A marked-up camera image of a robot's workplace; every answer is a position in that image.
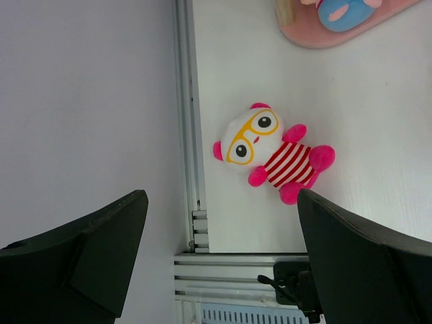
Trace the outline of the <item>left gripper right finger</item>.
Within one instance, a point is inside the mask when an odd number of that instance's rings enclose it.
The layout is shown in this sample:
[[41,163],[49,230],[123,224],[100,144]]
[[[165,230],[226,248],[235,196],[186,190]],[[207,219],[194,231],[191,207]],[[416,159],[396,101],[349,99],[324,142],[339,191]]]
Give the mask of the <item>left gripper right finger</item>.
[[431,243],[302,189],[298,214],[327,323],[430,323]]

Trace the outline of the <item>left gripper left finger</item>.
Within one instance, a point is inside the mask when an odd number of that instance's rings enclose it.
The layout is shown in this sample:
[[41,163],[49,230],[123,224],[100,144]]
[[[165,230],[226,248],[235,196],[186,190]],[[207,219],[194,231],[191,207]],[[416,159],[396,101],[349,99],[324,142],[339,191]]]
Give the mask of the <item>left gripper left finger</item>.
[[149,200],[135,190],[1,249],[2,323],[114,323],[124,309]]

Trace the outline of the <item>white pink bear plush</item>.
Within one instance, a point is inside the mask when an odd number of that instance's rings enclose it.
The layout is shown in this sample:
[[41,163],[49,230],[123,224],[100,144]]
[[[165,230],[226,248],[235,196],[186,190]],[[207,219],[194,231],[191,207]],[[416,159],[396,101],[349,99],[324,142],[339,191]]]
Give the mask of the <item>white pink bear plush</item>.
[[286,205],[295,205],[298,193],[310,189],[336,159],[332,146],[302,144],[307,126],[284,127],[283,119],[266,103],[253,103],[233,119],[222,138],[213,143],[213,157],[248,175],[254,188],[271,184]]

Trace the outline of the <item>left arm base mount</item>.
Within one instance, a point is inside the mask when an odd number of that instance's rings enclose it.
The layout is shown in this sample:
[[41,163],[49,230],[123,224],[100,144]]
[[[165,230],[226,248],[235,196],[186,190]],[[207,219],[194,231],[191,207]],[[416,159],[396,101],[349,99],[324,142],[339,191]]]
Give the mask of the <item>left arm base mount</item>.
[[271,286],[280,305],[297,306],[309,323],[320,323],[323,309],[309,261],[279,261],[273,279],[258,275],[259,283]]

